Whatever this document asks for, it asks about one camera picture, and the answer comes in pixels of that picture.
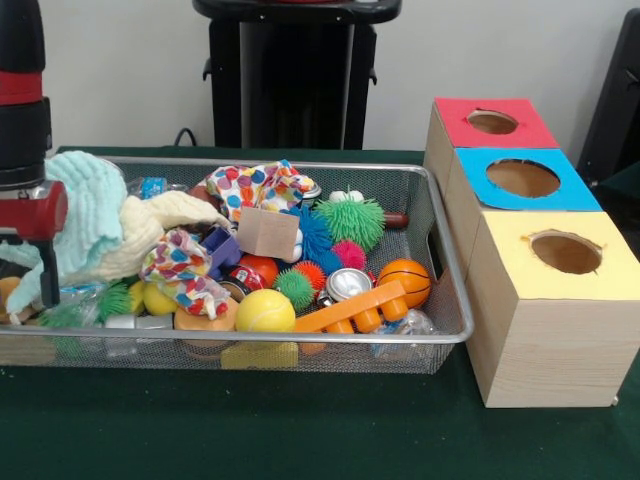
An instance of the pink spiky ball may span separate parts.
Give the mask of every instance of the pink spiky ball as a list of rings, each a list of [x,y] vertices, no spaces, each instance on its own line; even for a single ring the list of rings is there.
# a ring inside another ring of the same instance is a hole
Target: pink spiky ball
[[[360,245],[351,240],[338,242],[331,250],[338,255],[345,268],[364,270],[367,266],[367,254]]]

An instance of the round hole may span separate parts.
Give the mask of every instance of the round hole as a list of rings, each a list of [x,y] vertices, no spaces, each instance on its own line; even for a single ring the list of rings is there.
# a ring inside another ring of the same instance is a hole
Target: round hole
[[[573,233],[543,232],[533,238],[531,246],[540,260],[565,273],[591,273],[602,262],[600,249]]]
[[[487,176],[500,188],[521,197],[546,197],[560,188],[555,173],[531,160],[500,160],[489,165]]]
[[[505,113],[476,110],[467,117],[473,128],[491,135],[509,135],[518,128],[518,121]]]

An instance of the black stand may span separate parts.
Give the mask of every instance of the black stand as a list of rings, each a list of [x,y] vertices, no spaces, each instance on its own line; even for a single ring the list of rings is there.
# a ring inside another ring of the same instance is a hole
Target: black stand
[[[219,147],[361,149],[376,34],[401,0],[282,4],[193,0],[212,18]]]
[[[640,9],[624,21],[578,171],[600,183],[640,159]]]

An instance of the purple toy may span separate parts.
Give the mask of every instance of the purple toy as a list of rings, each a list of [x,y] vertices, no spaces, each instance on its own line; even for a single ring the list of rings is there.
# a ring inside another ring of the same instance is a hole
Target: purple toy
[[[211,268],[209,276],[214,280],[222,279],[220,267],[231,267],[237,264],[242,257],[238,242],[222,227],[217,227],[202,241],[202,246],[211,255]]]

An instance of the light blue towel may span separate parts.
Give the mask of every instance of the light blue towel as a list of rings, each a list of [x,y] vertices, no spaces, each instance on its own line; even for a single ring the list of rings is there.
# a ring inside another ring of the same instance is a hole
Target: light blue towel
[[[66,152],[45,162],[48,180],[64,183],[69,211],[53,241],[60,283],[71,274],[96,267],[102,256],[122,243],[119,214],[127,196],[120,170],[84,152]],[[0,244],[0,258],[31,268],[7,299],[7,311],[18,313],[40,296],[43,264],[28,244]]]

